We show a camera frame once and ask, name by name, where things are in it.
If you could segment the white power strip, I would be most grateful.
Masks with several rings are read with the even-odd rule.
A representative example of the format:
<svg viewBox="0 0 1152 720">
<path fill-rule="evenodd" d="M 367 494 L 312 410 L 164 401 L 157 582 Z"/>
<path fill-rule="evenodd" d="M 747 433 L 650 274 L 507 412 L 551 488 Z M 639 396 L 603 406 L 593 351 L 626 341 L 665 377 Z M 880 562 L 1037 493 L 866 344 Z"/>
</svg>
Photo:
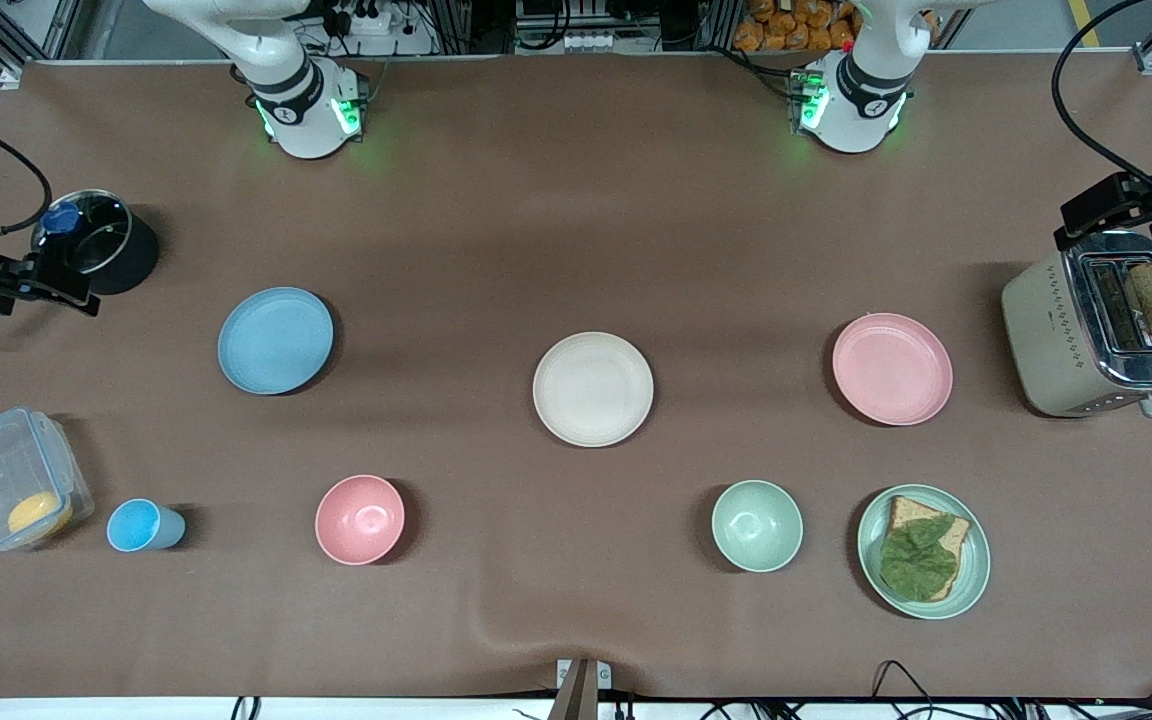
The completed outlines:
<svg viewBox="0 0 1152 720">
<path fill-rule="evenodd" d="M 329 38 L 381 37 L 391 33 L 392 13 L 378 0 L 319 0 L 319 15 Z"/>
</svg>

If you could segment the glass lid with blue knob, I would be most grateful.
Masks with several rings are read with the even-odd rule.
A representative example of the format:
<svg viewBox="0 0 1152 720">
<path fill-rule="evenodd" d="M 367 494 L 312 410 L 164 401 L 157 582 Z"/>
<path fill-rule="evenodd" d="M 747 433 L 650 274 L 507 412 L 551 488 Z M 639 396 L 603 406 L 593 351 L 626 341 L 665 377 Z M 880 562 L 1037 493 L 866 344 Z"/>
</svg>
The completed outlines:
<svg viewBox="0 0 1152 720">
<path fill-rule="evenodd" d="M 131 211 L 114 194 L 74 191 L 52 202 L 35 223 L 31 250 L 90 274 L 123 249 L 131 223 Z"/>
</svg>

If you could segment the brown table cloth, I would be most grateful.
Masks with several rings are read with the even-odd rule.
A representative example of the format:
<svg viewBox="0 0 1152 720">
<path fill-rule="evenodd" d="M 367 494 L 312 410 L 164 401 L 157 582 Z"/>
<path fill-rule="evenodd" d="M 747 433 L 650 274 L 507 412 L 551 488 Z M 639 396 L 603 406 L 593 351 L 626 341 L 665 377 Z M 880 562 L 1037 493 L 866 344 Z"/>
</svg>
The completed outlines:
<svg viewBox="0 0 1152 720">
<path fill-rule="evenodd" d="M 1051 108 L 1051 65 L 925 59 L 896 131 L 838 156 L 714 56 L 402 61 L 364 141 L 316 161 L 265 141 L 220 65 L 28 69 L 0 136 L 59 194 L 131 202 L 164 249 L 96 318 L 0 318 L 0 414 L 60 424 L 93 498 L 0 553 L 0 697 L 525 692 L 582 655 L 653 696 L 861 696 L 887 659 L 941 696 L 1152 694 L 1152 420 L 1032 414 L 1001 314 L 1111 173 Z M 274 287 L 319 296 L 335 343 L 306 386 L 251 395 L 218 336 Z M 838 333 L 872 313 L 947 348 L 932 419 L 838 391 Z M 532 406 L 584 332 L 654 377 L 609 447 Z M 374 564 L 314 537 L 355 475 L 404 501 Z M 710 533 L 746 479 L 803 511 L 778 571 Z M 986 533 L 963 615 L 909 617 L 861 571 L 861 511 L 905 484 Z M 132 498 L 182 541 L 111 547 Z"/>
</svg>

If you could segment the green plate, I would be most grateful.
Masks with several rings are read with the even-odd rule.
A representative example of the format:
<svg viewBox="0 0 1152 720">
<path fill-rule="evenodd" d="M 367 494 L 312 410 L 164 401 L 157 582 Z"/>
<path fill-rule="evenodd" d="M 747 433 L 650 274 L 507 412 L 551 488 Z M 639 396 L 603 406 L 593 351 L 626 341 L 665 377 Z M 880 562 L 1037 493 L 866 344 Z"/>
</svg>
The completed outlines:
<svg viewBox="0 0 1152 720">
<path fill-rule="evenodd" d="M 890 584 L 881 579 L 882 539 L 896 526 L 895 515 L 900 498 L 908 503 L 918 503 L 938 514 L 954 515 L 964 520 L 964 530 L 952 529 L 952 544 L 957 546 L 957 570 L 948 583 L 946 592 L 937 594 L 934 600 L 920 602 L 908 600 L 893 591 Z M 920 620 L 947 620 L 963 615 L 983 596 L 990 582 L 991 552 L 986 533 L 978 523 L 977 516 L 957 497 L 933 486 L 905 484 L 884 488 L 872 498 L 861 511 L 858 529 L 856 529 L 856 552 L 870 588 L 887 602 L 892 609 L 902 612 L 909 617 Z"/>
</svg>

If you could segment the green lettuce leaf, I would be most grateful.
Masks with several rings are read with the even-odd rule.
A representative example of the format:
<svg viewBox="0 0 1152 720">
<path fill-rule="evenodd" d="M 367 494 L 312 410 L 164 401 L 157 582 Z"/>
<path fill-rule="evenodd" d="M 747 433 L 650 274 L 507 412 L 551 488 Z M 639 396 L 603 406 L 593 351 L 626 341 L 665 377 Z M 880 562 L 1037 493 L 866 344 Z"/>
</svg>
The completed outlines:
<svg viewBox="0 0 1152 720">
<path fill-rule="evenodd" d="M 882 583 L 908 601 L 932 602 L 957 570 L 954 552 L 941 543 L 955 521 L 955 516 L 940 514 L 892 529 L 879 552 Z"/>
</svg>

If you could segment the orange snack bags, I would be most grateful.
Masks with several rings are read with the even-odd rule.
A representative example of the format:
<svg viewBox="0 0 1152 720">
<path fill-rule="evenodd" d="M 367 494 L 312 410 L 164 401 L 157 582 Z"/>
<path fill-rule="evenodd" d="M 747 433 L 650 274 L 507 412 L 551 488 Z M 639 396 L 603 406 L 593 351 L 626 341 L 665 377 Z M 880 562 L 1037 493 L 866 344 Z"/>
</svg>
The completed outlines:
<svg viewBox="0 0 1152 720">
<path fill-rule="evenodd" d="M 851 0 L 745 0 L 732 50 L 849 51 L 872 20 L 867 6 Z"/>
</svg>

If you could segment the green bowl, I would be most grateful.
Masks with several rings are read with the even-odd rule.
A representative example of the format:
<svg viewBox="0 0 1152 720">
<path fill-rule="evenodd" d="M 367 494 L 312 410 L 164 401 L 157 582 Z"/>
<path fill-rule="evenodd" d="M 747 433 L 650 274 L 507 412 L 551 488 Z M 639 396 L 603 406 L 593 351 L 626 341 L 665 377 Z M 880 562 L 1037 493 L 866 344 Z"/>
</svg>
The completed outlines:
<svg viewBox="0 0 1152 720">
<path fill-rule="evenodd" d="M 710 511 L 710 533 L 727 561 L 744 571 L 790 564 L 803 547 L 803 511 L 776 484 L 746 479 L 723 488 Z"/>
</svg>

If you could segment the blue cup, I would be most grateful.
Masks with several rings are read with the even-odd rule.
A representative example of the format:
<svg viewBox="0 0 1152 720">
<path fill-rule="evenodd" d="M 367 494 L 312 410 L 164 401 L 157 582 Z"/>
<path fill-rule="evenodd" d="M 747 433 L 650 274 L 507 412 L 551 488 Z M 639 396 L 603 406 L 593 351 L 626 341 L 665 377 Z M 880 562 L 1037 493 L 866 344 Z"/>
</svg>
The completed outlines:
<svg viewBox="0 0 1152 720">
<path fill-rule="evenodd" d="M 116 507 L 106 524 L 106 539 L 123 553 L 169 550 L 182 541 L 185 520 L 177 510 L 147 498 L 132 498 Z"/>
</svg>

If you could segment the yellow food piece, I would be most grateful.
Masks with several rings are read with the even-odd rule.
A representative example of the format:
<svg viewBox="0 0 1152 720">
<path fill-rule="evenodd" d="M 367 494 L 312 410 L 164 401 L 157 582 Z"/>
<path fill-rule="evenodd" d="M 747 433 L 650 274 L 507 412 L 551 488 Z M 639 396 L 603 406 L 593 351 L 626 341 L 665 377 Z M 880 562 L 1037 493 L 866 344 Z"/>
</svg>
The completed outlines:
<svg viewBox="0 0 1152 720">
<path fill-rule="evenodd" d="M 73 518 L 73 502 L 54 492 L 23 498 L 8 514 L 6 526 L 13 536 L 46 537 L 63 529 Z"/>
</svg>

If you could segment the pink plate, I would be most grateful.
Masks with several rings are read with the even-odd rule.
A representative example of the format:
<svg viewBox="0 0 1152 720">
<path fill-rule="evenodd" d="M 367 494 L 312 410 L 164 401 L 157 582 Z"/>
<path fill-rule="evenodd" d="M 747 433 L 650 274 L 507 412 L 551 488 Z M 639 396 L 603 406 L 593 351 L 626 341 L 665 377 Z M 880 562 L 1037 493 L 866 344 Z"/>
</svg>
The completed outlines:
<svg viewBox="0 0 1152 720">
<path fill-rule="evenodd" d="M 846 401 L 888 427 L 932 419 L 954 389 L 943 342 L 905 314 L 863 314 L 846 324 L 832 348 L 831 369 Z"/>
</svg>

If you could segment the pink bowl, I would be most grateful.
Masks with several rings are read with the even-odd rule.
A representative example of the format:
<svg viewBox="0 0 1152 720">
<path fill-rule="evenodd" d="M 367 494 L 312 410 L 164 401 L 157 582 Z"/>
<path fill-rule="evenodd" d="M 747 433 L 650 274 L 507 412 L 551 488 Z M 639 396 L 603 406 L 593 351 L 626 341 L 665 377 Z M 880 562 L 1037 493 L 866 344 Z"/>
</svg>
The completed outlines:
<svg viewBox="0 0 1152 720">
<path fill-rule="evenodd" d="M 355 475 L 334 484 L 314 515 L 314 537 L 339 564 L 374 564 L 401 539 L 406 507 L 388 479 Z"/>
</svg>

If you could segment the blue plate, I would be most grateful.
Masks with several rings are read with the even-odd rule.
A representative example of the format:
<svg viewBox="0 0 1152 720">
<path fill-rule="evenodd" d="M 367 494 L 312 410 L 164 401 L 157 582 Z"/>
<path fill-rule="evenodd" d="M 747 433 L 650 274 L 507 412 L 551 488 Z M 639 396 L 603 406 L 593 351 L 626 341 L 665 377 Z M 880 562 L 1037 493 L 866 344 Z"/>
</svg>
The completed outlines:
<svg viewBox="0 0 1152 720">
<path fill-rule="evenodd" d="M 274 287 L 238 302 L 221 324 L 221 374 L 251 395 L 297 391 L 319 376 L 335 343 L 329 306 L 312 291 Z"/>
</svg>

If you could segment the bread slice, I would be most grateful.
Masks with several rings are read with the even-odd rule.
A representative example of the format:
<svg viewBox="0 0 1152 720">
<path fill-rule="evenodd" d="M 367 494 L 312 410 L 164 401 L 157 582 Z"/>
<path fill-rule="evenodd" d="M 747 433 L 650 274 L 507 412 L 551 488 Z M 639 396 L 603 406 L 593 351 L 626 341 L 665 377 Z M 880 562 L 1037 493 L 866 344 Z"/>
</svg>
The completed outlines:
<svg viewBox="0 0 1152 720">
<path fill-rule="evenodd" d="M 970 529 L 972 529 L 972 523 L 970 523 L 970 521 L 965 518 L 961 518 L 961 516 L 958 515 L 952 514 L 952 511 L 941 511 L 938 509 L 933 509 L 932 506 L 915 501 L 914 498 L 895 497 L 893 498 L 893 501 L 890 503 L 890 528 L 888 528 L 887 530 L 888 533 L 890 532 L 892 529 L 905 524 L 905 521 L 918 520 L 918 518 L 934 518 L 934 516 L 940 514 L 948 514 L 955 516 L 956 518 L 954 528 L 952 528 L 952 532 L 948 533 L 942 539 L 941 543 L 945 548 L 952 550 L 952 552 L 954 552 L 954 555 L 956 556 L 957 560 L 957 570 L 954 573 L 954 577 L 952 577 L 950 582 L 948 582 L 942 589 L 942 591 L 933 598 L 932 602 L 940 602 L 942 600 L 946 600 L 948 593 L 950 593 L 952 591 L 952 588 L 954 588 L 955 579 L 957 579 L 957 575 L 960 573 L 961 562 L 963 562 L 964 546 Z"/>
</svg>

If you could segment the beige chrome toaster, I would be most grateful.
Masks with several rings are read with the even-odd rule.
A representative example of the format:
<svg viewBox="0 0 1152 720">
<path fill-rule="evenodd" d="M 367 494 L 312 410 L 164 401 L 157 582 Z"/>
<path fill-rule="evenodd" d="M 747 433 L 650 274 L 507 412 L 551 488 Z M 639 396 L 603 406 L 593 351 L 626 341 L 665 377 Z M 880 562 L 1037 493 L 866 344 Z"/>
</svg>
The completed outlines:
<svg viewBox="0 0 1152 720">
<path fill-rule="evenodd" d="M 1139 406 L 1152 418 L 1152 333 L 1132 270 L 1152 240 L 1093 233 L 1016 275 L 1002 291 L 1007 338 L 1029 406 L 1087 418 Z"/>
</svg>

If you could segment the beige plate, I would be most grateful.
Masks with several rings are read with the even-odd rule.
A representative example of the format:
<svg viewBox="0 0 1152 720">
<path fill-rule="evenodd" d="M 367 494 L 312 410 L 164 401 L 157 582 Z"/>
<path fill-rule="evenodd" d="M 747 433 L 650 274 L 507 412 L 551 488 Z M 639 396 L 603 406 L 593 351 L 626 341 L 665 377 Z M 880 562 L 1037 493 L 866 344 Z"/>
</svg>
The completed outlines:
<svg viewBox="0 0 1152 720">
<path fill-rule="evenodd" d="M 532 406 L 545 429 L 579 448 L 630 438 L 652 411 L 655 382 L 639 348 L 605 332 L 550 347 L 532 377 Z"/>
</svg>

